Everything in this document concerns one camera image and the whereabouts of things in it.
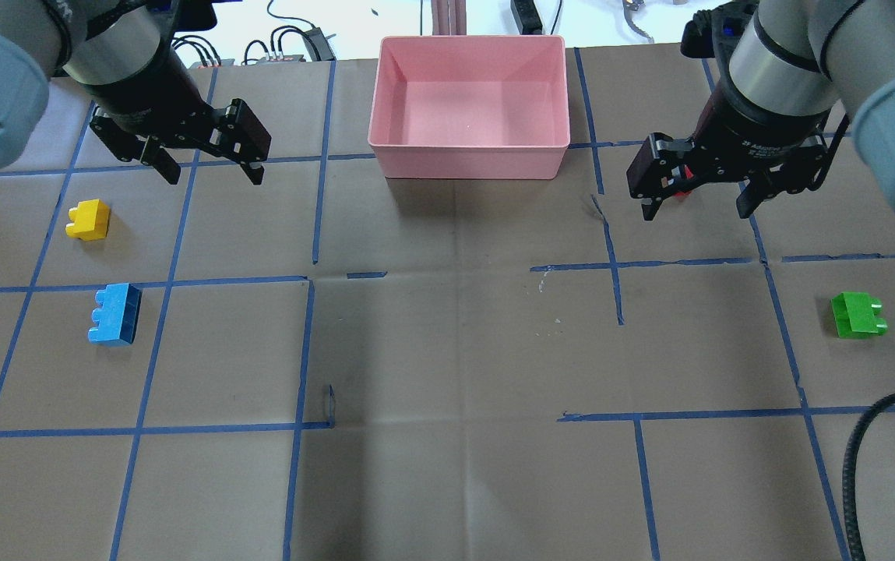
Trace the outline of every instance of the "pink plastic container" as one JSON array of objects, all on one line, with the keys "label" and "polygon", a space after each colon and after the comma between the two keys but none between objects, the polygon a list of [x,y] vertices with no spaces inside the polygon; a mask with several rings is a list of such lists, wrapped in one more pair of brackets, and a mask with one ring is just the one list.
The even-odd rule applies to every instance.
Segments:
[{"label": "pink plastic container", "polygon": [[386,37],[368,142],[390,178],[539,178],[569,146],[558,36]]}]

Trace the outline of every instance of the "power adapter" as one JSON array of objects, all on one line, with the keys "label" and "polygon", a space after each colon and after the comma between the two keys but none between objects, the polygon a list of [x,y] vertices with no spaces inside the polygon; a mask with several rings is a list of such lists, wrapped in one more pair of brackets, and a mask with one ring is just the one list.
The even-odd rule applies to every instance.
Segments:
[{"label": "power adapter", "polygon": [[[333,56],[333,49],[330,49],[329,40],[326,39],[326,35],[322,34],[322,29],[318,27],[309,29],[305,32],[305,36],[302,37],[302,41],[305,42],[305,50],[308,51],[308,56],[312,57],[313,61],[337,59],[336,56]],[[315,51],[319,51],[318,58],[315,56]]]},{"label": "power adapter", "polygon": [[544,24],[541,16],[537,14],[537,6],[534,0],[510,0],[510,10],[513,11],[513,19],[520,35],[542,35]]}]

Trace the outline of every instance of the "yellow block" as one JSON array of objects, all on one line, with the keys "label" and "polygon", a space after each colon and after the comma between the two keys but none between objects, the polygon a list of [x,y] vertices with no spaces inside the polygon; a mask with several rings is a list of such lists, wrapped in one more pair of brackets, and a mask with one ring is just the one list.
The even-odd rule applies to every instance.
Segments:
[{"label": "yellow block", "polygon": [[108,235],[111,209],[101,202],[101,199],[77,203],[77,206],[70,209],[69,216],[71,223],[66,225],[66,235],[70,238],[88,242],[91,239],[104,239],[105,235]]}]

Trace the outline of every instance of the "toy building block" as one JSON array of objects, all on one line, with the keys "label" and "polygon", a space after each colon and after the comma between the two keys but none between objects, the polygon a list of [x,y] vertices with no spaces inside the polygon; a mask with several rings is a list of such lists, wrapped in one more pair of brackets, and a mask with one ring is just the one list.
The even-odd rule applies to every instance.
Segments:
[{"label": "toy building block", "polygon": [[842,292],[831,298],[838,337],[864,340],[886,333],[886,320],[880,317],[883,304],[866,292]]},{"label": "toy building block", "polygon": [[109,284],[98,291],[95,301],[100,308],[91,312],[90,318],[97,324],[87,330],[87,340],[106,347],[125,347],[135,338],[139,319],[139,301],[142,292],[132,284]]},{"label": "toy building block", "polygon": [[91,239],[104,239],[108,235],[108,219],[111,209],[101,199],[81,201],[70,209],[71,223],[66,225],[66,235],[80,238],[85,242]]}]

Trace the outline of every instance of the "green block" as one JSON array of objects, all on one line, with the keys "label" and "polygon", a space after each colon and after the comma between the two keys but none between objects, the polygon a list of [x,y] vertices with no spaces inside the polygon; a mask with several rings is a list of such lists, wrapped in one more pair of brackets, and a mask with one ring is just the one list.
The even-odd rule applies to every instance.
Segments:
[{"label": "green block", "polygon": [[883,304],[866,292],[842,292],[831,298],[838,337],[864,340],[886,333],[886,320],[880,317]]}]

